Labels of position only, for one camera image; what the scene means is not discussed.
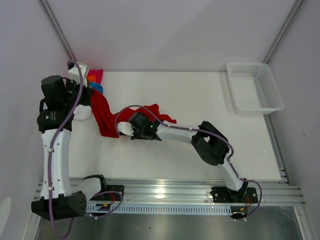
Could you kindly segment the red t shirt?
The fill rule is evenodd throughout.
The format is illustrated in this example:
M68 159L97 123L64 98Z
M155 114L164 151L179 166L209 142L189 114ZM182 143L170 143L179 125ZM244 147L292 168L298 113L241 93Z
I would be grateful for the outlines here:
M112 113L105 96L95 89L93 90L90 103L92 113L99 127L100 135L107 138L119 138L119 134L115 127L116 116L119 112ZM130 117L137 112L146 115L151 121L155 120L155 117L153 116L154 114L162 121L168 121L173 124L177 123L177 121L172 119L169 115L161 114L159 105L156 103L152 105L145 105L144 107L139 107L137 109L126 108L122 113L120 113L116 123L128 122Z

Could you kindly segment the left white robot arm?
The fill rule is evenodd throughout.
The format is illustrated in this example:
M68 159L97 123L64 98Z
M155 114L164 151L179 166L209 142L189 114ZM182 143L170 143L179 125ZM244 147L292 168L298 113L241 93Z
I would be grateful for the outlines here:
M86 176L73 191L69 175L69 145L72 134L72 110L80 90L74 80L60 75L41 80L44 98L39 104L38 129L44 151L43 183L31 211L50 221L82 217L87 202L103 200L109 188L102 174Z

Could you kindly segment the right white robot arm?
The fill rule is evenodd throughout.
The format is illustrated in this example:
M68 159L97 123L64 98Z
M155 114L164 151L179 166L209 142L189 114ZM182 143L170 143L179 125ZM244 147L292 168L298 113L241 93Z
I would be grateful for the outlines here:
M230 163L234 150L228 139L210 122L198 126L182 126L167 121L151 121L145 114L137 112L130 119L132 139L150 141L177 141L193 146L199 157L221 172L229 198L239 202L246 197L248 183L243 180Z

